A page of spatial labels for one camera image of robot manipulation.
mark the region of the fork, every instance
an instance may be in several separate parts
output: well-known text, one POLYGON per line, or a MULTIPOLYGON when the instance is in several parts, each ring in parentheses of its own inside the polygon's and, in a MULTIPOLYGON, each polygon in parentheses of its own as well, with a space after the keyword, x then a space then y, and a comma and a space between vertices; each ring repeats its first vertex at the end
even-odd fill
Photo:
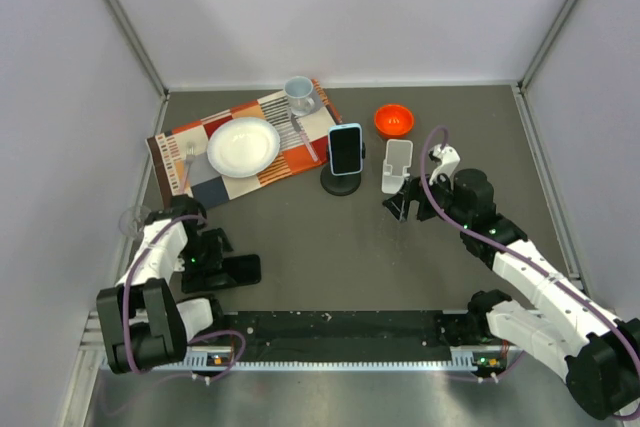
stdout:
POLYGON ((182 173, 182 179, 180 180, 180 193, 184 194, 184 189, 187 188, 187 176, 189 175, 189 167, 196 159, 196 145, 193 142, 187 143, 187 156, 184 159, 184 172, 182 173))
POLYGON ((317 162, 318 154, 316 154, 316 151, 314 150, 313 145, 311 145, 311 142, 309 142, 309 137, 307 137, 307 133, 302 129, 300 122, 298 122, 298 119, 296 118, 296 116, 293 115, 293 112, 290 112, 289 115, 291 119, 291 125, 293 125, 293 130, 296 131, 296 133, 300 136, 300 139, 302 140, 302 142, 304 142, 304 145, 307 146, 307 150, 309 151, 309 155, 311 155, 311 158, 313 159, 313 161, 317 162))

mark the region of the wall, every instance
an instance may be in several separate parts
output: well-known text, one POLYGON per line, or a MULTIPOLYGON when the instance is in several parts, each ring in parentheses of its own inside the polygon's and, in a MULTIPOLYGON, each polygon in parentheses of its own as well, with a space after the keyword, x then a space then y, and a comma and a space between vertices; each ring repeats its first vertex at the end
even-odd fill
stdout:
POLYGON ((564 0, 121 0, 172 88, 519 79, 564 0))
POLYGON ((581 0, 529 92, 596 299, 640 315, 640 3, 581 0))
POLYGON ((53 425, 158 95, 102 0, 0 0, 0 412, 53 425))

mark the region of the placemat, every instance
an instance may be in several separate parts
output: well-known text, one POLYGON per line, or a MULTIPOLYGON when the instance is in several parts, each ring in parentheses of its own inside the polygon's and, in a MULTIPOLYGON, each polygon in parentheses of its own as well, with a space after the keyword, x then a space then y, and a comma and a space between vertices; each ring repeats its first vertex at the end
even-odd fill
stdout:
POLYGON ((165 207, 169 205, 172 195, 180 194, 180 181, 189 142, 193 142, 195 146, 196 157, 189 167, 185 192, 197 199, 205 209, 326 163, 329 128, 340 124, 342 120, 318 82, 314 80, 313 84, 315 91, 312 95, 321 107, 312 114, 299 117, 298 121, 319 157, 317 162, 313 161, 300 135, 293 129, 284 91, 148 138, 147 145, 165 207), (259 174, 233 179, 219 174, 211 166, 207 159, 207 144, 218 127, 240 117, 258 117, 273 125, 280 134, 280 153, 259 174))

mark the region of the white plate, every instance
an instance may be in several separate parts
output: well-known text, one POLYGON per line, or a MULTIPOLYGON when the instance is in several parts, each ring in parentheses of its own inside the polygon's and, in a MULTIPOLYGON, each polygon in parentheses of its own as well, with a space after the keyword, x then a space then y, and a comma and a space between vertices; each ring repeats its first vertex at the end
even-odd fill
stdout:
POLYGON ((213 168, 236 179, 262 172, 278 152, 278 131, 266 120, 256 117, 242 117, 222 124, 207 146, 207 157, 213 168))

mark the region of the black phone stand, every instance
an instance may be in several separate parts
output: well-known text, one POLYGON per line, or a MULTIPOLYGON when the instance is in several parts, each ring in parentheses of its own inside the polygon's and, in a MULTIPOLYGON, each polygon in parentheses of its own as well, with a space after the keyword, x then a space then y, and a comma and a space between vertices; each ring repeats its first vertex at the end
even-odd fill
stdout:
MULTIPOLYGON (((365 146, 362 144, 362 158, 365 156, 365 146)), ((327 159, 329 159, 329 147, 327 146, 327 159)), ((320 173, 320 184, 322 188, 331 195, 343 197, 345 195, 353 194, 362 181, 362 174, 347 174, 347 175, 333 175, 331 173, 331 165, 327 164, 322 168, 320 173)))

